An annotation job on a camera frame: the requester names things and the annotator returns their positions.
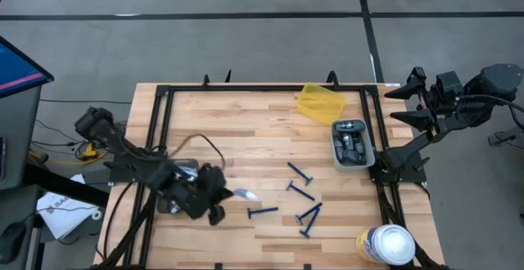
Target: wooden table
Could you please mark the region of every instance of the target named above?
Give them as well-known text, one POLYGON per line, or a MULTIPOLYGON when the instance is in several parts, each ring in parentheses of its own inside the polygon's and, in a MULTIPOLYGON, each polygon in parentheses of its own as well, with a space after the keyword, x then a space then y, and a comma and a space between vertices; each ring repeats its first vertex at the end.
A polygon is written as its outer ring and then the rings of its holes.
MULTIPOLYGON (((156 89, 140 83, 134 94, 126 137, 144 146, 156 89)), ((389 117, 405 110, 404 102, 383 97, 392 87, 379 84, 381 105, 391 146, 405 144, 413 134, 408 125, 389 117)), ((357 92, 346 96, 342 118, 362 119, 357 92)), ((204 133, 222 151, 229 189, 246 188, 259 201, 233 197, 223 202, 226 218, 216 227, 207 217, 191 220, 185 214, 156 214, 147 268, 386 268, 362 260, 355 237, 366 227, 381 225, 376 188, 368 170, 338 172, 329 147, 329 127, 296 111, 298 92, 176 92, 167 146, 172 151, 184 137, 204 133), (323 206, 311 229, 310 239, 299 234, 295 220, 314 203, 294 191, 286 191, 290 179, 304 182, 287 166, 291 161, 314 180, 305 190, 323 206), (248 219, 247 208, 278 206, 279 211, 248 219)), ((377 146, 377 121, 369 98, 377 146)), ((160 134, 161 116, 156 126, 160 134)), ((192 139, 178 158, 194 158, 218 164, 215 151, 200 138, 192 139)), ((124 184, 115 185, 107 205, 111 212, 124 184)), ((109 236, 112 249, 129 227, 136 185, 127 192, 115 213, 109 236)), ((440 244, 427 195, 412 184, 401 184, 400 195, 408 229, 423 249, 443 263, 440 244)), ((98 248, 103 247, 105 218, 98 248)), ((135 241, 133 262, 138 262, 142 233, 135 241)))

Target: monitor screen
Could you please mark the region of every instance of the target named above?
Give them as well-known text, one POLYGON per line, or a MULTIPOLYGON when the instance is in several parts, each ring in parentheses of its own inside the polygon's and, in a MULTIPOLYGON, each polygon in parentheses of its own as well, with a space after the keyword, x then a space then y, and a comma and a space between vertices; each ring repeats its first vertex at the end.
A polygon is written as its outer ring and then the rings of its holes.
POLYGON ((0 97, 52 81, 52 76, 7 41, 0 39, 0 97))

